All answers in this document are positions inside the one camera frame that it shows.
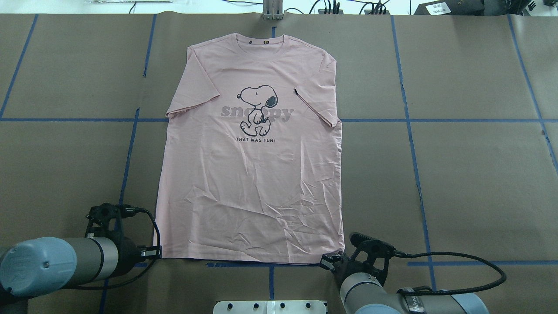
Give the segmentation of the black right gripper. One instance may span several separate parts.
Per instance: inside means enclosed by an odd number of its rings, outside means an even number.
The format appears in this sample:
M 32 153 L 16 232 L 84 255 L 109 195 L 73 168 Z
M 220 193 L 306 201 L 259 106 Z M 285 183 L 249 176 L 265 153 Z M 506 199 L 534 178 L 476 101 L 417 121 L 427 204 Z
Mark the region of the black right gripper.
M 323 254 L 320 259 L 323 270 L 333 271 L 336 285 L 341 285 L 352 274 L 363 273 L 362 262 L 353 260 L 345 252 L 332 252 Z

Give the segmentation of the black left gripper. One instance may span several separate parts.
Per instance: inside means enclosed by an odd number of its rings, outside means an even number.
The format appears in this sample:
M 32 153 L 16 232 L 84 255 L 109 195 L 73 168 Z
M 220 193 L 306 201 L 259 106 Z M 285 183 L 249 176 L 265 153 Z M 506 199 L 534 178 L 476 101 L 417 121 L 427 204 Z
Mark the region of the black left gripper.
M 114 270 L 114 276 L 127 274 L 142 259 L 160 259 L 162 253 L 161 245 L 140 245 L 139 247 L 128 237 L 118 245 L 118 263 Z

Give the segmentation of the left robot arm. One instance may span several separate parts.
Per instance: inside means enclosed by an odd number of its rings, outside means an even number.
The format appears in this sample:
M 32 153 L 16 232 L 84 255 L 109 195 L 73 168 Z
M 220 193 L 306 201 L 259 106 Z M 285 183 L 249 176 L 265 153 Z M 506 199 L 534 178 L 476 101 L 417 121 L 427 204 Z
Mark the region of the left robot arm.
M 90 283 L 123 276 L 154 262 L 161 246 L 108 237 L 40 237 L 1 248 L 1 312 L 26 314 L 30 299 L 58 290 L 93 290 Z

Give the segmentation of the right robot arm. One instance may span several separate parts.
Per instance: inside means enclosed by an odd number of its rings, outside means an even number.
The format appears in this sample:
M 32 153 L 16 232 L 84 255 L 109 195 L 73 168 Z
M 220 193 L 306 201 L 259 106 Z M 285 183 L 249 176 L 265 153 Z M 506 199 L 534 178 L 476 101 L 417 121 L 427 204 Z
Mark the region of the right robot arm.
M 433 291 L 428 287 L 404 287 L 389 294 L 381 283 L 381 270 L 368 267 L 344 252 L 323 254 L 320 267 L 333 273 L 340 300 L 347 314 L 488 314 L 477 292 L 490 290 L 506 282 L 506 273 L 477 256 L 441 252 L 474 259 L 495 270 L 500 278 L 479 287 L 462 290 Z

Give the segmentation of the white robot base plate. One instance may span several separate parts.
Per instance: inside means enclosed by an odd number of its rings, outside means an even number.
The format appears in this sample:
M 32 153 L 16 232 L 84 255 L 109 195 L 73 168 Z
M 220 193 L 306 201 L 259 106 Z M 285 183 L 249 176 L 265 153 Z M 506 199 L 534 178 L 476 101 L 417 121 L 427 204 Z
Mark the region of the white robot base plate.
M 219 301 L 214 314 L 327 314 L 322 300 L 244 300 Z

